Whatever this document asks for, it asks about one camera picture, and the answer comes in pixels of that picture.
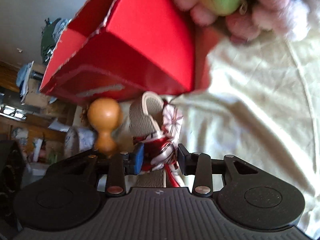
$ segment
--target plush toy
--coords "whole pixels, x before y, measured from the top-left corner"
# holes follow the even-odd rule
[[[245,43],[262,30],[298,41],[311,27],[320,30],[320,0],[173,0],[182,11],[190,11],[199,26],[225,16],[231,41]]]

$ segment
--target wooden knob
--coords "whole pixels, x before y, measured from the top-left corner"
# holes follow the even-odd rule
[[[110,157],[117,153],[118,147],[111,137],[112,131],[121,124],[123,118],[117,101],[99,98],[90,105],[87,116],[91,126],[98,132],[94,149]]]

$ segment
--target cream bedsheet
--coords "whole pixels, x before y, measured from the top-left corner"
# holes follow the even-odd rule
[[[237,47],[211,27],[196,43],[197,87],[208,88],[171,101],[185,116],[180,142],[212,158],[234,154],[295,185],[306,200],[299,228],[320,237],[320,33],[301,42],[264,33]],[[122,107],[127,113],[129,103]],[[130,150],[125,120],[115,135]],[[184,179],[191,187],[193,176]]]

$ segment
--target gray wall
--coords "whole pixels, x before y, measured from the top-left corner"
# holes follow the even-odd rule
[[[86,0],[0,0],[0,61],[12,65],[40,56],[41,27],[44,20],[71,19]]]

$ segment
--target red box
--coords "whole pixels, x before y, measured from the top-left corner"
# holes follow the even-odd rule
[[[40,90],[78,105],[189,92],[194,51],[171,0],[88,0],[62,33]]]

